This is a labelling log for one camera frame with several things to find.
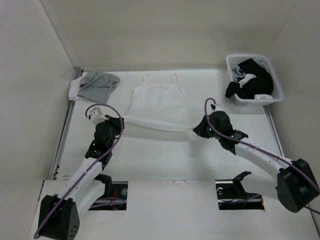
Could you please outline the white tank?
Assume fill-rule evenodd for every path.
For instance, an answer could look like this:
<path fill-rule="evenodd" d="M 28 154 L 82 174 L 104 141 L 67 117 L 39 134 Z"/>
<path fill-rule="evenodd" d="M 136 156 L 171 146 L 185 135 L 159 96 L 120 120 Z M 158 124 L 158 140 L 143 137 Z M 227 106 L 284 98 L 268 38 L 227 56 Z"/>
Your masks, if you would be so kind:
<path fill-rule="evenodd" d="M 80 81 L 82 77 L 78 77 L 70 82 L 68 99 L 70 101 L 77 101 L 79 99 L 78 93 L 80 91 Z"/>
<path fill-rule="evenodd" d="M 160 131 L 188 132 L 195 127 L 187 93 L 178 85 L 176 74 L 169 79 L 152 79 L 148 73 L 144 74 L 142 85 L 132 91 L 124 120 Z"/>

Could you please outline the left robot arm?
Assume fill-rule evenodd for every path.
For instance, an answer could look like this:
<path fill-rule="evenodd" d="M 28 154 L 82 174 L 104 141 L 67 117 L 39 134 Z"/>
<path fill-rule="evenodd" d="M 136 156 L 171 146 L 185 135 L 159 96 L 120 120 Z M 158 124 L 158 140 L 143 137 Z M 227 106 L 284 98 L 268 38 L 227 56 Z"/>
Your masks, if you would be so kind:
<path fill-rule="evenodd" d="M 95 126 L 94 139 L 78 170 L 59 192 L 41 200 L 35 240 L 73 240 L 86 211 L 98 198 L 105 200 L 112 195 L 112 178 L 102 172 L 124 129 L 122 117 L 108 115 Z"/>

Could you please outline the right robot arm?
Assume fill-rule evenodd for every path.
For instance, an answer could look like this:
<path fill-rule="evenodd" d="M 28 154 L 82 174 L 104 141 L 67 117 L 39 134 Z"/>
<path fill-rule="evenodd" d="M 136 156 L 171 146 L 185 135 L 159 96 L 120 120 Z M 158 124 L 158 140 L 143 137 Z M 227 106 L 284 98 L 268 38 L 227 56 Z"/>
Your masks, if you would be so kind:
<path fill-rule="evenodd" d="M 287 160 L 256 144 L 249 136 L 233 128 L 222 110 L 204 115 L 193 132 L 202 138 L 215 138 L 223 149 L 244 158 L 275 180 L 276 198 L 290 212 L 297 213 L 320 195 L 320 187 L 305 160 Z"/>

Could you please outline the folded grey tank top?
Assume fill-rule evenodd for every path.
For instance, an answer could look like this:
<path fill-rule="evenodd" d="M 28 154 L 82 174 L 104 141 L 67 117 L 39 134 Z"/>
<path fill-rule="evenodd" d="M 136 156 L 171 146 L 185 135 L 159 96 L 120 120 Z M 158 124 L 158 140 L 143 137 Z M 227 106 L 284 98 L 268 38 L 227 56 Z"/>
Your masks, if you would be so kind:
<path fill-rule="evenodd" d="M 107 72 L 90 71 L 79 82 L 77 96 L 98 104 L 106 104 L 121 79 Z"/>

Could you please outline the folded white tank top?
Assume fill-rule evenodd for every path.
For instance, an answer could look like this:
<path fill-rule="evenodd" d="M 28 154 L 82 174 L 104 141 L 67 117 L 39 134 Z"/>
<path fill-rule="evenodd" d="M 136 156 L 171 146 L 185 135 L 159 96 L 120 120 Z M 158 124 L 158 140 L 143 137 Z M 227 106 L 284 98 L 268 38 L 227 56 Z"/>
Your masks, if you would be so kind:
<path fill-rule="evenodd" d="M 82 77 L 78 77 L 70 82 L 68 99 L 70 101 L 77 101 L 79 99 L 78 93 L 80 91 L 80 81 Z"/>

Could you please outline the black tank top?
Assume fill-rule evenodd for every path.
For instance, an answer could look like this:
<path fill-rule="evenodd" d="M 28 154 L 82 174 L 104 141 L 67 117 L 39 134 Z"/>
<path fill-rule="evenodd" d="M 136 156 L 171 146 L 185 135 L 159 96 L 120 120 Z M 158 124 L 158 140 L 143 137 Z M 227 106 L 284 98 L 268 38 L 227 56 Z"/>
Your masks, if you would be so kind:
<path fill-rule="evenodd" d="M 237 95 L 240 99 L 254 100 L 255 95 L 273 93 L 273 78 L 258 62 L 249 58 L 240 62 L 238 66 L 245 73 L 245 77 L 238 82 L 232 79 L 225 91 L 226 98 Z"/>

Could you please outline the white garment in basket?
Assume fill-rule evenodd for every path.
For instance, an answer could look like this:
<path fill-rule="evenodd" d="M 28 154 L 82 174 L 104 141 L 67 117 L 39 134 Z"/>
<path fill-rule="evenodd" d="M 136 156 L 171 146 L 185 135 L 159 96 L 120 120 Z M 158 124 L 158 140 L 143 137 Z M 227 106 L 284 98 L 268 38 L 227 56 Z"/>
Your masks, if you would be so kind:
<path fill-rule="evenodd" d="M 254 96 L 254 99 L 257 101 L 271 101 L 273 100 L 273 97 L 268 94 L 256 94 Z"/>

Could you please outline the grey garment in basket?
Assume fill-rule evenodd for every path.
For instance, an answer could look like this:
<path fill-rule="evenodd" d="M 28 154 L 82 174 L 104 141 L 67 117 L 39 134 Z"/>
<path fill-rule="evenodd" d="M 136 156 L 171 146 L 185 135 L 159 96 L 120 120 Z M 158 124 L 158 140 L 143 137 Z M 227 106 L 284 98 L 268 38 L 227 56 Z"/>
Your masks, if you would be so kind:
<path fill-rule="evenodd" d="M 231 68 L 231 73 L 234 82 L 238 82 L 246 76 L 244 71 L 238 65 Z"/>

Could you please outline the white plastic laundry basket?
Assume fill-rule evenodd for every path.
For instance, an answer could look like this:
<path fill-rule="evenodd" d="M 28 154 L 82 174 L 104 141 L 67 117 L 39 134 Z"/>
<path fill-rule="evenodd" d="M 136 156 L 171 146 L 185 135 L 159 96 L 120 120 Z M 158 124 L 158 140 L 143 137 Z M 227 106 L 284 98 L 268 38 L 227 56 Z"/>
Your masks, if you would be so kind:
<path fill-rule="evenodd" d="M 271 75 L 273 79 L 273 92 L 271 96 L 273 97 L 273 100 L 255 100 L 255 99 L 241 99 L 236 94 L 231 97 L 234 104 L 236 106 L 241 107 L 249 107 L 249 106 L 268 106 L 272 103 L 280 102 L 283 100 L 284 94 L 280 85 L 280 81 L 278 80 L 278 77 L 271 65 L 270 60 L 260 54 L 252 54 L 252 53 L 238 53 L 238 54 L 229 54 L 225 57 L 226 65 L 228 74 L 230 77 L 230 82 L 233 80 L 232 78 L 232 71 L 231 68 L 237 66 L 242 61 L 248 60 L 248 59 L 254 59 L 257 63 L 259 63 L 261 66 L 263 66 Z"/>

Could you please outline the metal table edge rail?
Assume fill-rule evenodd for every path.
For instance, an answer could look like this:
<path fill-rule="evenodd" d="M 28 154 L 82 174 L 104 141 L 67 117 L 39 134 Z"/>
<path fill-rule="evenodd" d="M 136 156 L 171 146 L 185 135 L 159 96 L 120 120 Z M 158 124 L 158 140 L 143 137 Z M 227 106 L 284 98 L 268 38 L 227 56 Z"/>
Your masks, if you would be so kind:
<path fill-rule="evenodd" d="M 70 100 L 68 102 L 68 108 L 67 108 L 66 115 L 64 118 L 62 132 L 61 132 L 61 135 L 59 138 L 57 149 L 55 151 L 55 154 L 53 155 L 54 158 L 51 161 L 51 165 L 50 165 L 50 169 L 49 169 L 49 173 L 48 173 L 48 177 L 47 177 L 48 180 L 55 180 L 56 175 L 58 174 L 58 171 L 60 168 L 61 154 L 62 154 L 63 148 L 65 146 L 65 142 L 66 142 L 67 134 L 69 131 L 69 126 L 70 126 L 74 106 L 75 106 L 75 102 L 73 100 Z"/>

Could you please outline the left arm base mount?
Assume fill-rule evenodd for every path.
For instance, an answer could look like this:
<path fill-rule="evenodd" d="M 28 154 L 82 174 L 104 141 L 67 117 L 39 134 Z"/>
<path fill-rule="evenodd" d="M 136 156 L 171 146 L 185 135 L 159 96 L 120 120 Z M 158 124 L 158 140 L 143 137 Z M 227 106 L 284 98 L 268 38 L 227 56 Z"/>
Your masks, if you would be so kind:
<path fill-rule="evenodd" d="M 128 182 L 113 182 L 111 187 L 89 208 L 89 211 L 126 211 Z"/>

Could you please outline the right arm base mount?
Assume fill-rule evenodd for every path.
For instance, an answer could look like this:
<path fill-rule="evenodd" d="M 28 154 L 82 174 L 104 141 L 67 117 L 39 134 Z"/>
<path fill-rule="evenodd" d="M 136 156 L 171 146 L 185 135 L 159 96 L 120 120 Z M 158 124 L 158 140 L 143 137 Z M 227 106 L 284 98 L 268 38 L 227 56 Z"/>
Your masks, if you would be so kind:
<path fill-rule="evenodd" d="M 243 171 L 233 179 L 220 179 L 215 181 L 219 210 L 265 210 L 261 194 L 247 192 L 242 180 L 252 174 Z"/>

